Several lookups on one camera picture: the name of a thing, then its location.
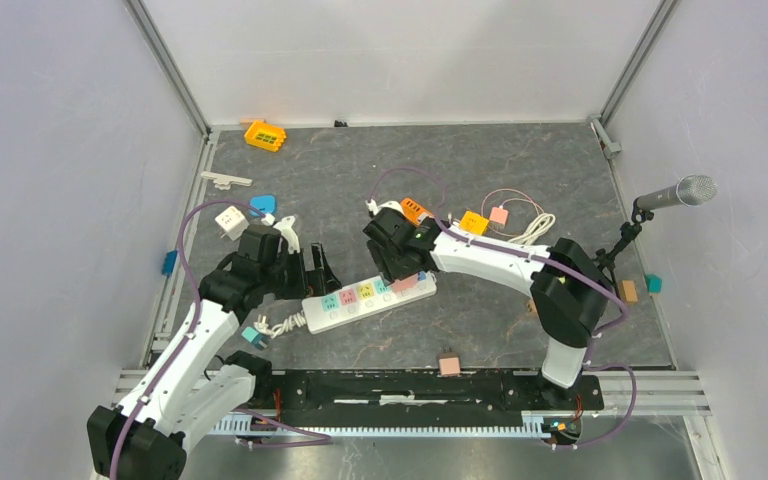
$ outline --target pink block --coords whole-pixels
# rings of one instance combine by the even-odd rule
[[[401,292],[402,290],[407,290],[411,288],[412,286],[419,283],[419,274],[410,276],[408,278],[405,278],[404,280],[396,280],[392,284],[390,284],[390,289],[393,290],[396,293]]]
[[[508,223],[508,211],[501,207],[490,210],[490,223],[504,227]]]

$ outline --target silver microphone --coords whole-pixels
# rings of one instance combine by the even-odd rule
[[[634,205],[644,211],[673,205],[702,205],[717,194],[717,184],[707,175],[690,175],[682,178],[672,187],[657,192],[641,195],[634,200]]]

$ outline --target pink outlet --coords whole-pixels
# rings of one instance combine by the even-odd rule
[[[357,302],[357,295],[355,295],[355,289],[343,290],[340,292],[340,303],[348,305],[350,303]]]

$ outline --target yellow outlet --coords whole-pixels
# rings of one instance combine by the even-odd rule
[[[487,220],[473,211],[467,210],[458,226],[469,233],[484,235],[488,225],[490,225],[490,220]]]
[[[372,288],[371,283],[364,283],[358,287],[358,295],[360,298],[369,298],[375,295],[375,289]]]

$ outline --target white plug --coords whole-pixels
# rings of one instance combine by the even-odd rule
[[[237,207],[226,208],[224,212],[216,217],[216,223],[223,232],[220,236],[228,235],[228,238],[232,241],[240,238],[243,230],[249,226],[249,221],[246,220],[243,212],[239,211]]]

